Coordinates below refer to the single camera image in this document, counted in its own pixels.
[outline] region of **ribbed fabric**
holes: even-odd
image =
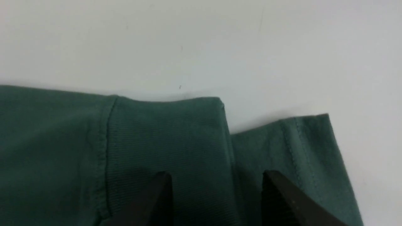
[[[242,224],[223,104],[218,98],[148,103],[119,98],[109,120],[112,214],[158,171],[172,175],[176,225]]]
[[[265,170],[362,225],[328,115],[230,136],[219,98],[0,86],[0,225],[104,225],[158,171],[172,175],[176,225],[259,225]]]

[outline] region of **green shirt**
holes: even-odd
[[[0,225],[104,225],[158,171],[176,225],[260,225],[264,170],[363,225],[328,115],[230,135],[219,98],[141,102],[0,86]]]

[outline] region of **green garment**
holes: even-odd
[[[219,98],[0,86],[0,125],[0,225],[105,225],[158,171],[172,175],[176,225],[260,225],[273,169],[363,225],[328,115],[230,135]]]

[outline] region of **white table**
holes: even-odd
[[[0,83],[330,114],[366,226],[402,224],[402,1],[3,0]]]

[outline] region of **seam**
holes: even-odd
[[[296,118],[293,118],[293,119],[294,119],[295,124],[296,124],[297,134],[298,134],[299,140],[300,140],[300,142],[301,142],[301,149],[303,150],[304,156],[306,157],[306,163],[307,163],[307,165],[308,165],[308,169],[310,170],[311,178],[312,178],[312,180],[313,180],[313,184],[314,184],[314,188],[315,188],[315,191],[316,191],[316,193],[317,193],[317,196],[318,196],[318,200],[319,200],[320,204],[322,204],[322,200],[321,200],[320,193],[318,192],[318,186],[317,186],[317,182],[316,182],[316,180],[315,180],[314,172],[313,172],[313,170],[312,170],[312,168],[311,168],[310,159],[308,158],[306,149],[304,148],[303,139],[302,139],[302,137],[301,137],[301,135],[300,135],[300,128],[299,128],[299,125],[298,125],[298,123],[297,123],[297,119],[296,119]]]
[[[295,168],[297,183],[299,185],[300,190],[304,191],[302,183],[301,183],[302,181],[300,179],[300,174],[299,174],[299,171],[297,170],[295,156],[294,156],[293,151],[292,151],[292,149],[291,149],[291,147],[289,145],[289,139],[287,138],[286,133],[285,133],[285,128],[284,128],[284,125],[283,125],[283,121],[280,120],[279,122],[280,122],[280,125],[281,125],[282,134],[283,134],[283,136],[285,138],[285,144],[286,144],[287,150],[289,151],[289,153],[290,153],[290,155],[292,157],[292,164],[293,164],[293,167]]]
[[[242,222],[241,224],[245,224],[247,220],[246,216],[246,210],[244,207],[244,197],[243,197],[243,189],[240,184],[240,178],[236,169],[236,157],[234,154],[233,150],[233,144],[232,144],[232,137],[229,133],[229,127],[228,123],[226,122],[226,114],[225,114],[225,107],[224,104],[222,103],[222,119],[221,119],[221,125],[223,126],[224,129],[224,136],[226,137],[226,150],[227,150],[227,155],[229,157],[229,163],[230,163],[230,170],[232,173],[232,179],[233,179],[233,184],[234,184],[234,196],[235,196],[235,201],[236,201],[236,210],[239,215],[240,221]]]
[[[108,204],[108,194],[107,194],[107,179],[106,179],[106,168],[107,168],[107,131],[109,127],[109,119],[111,113],[115,107],[116,100],[118,96],[107,97],[106,104],[101,107],[100,119],[98,126],[98,165],[96,169],[96,208],[100,214],[102,220],[107,219],[111,216],[111,212]]]

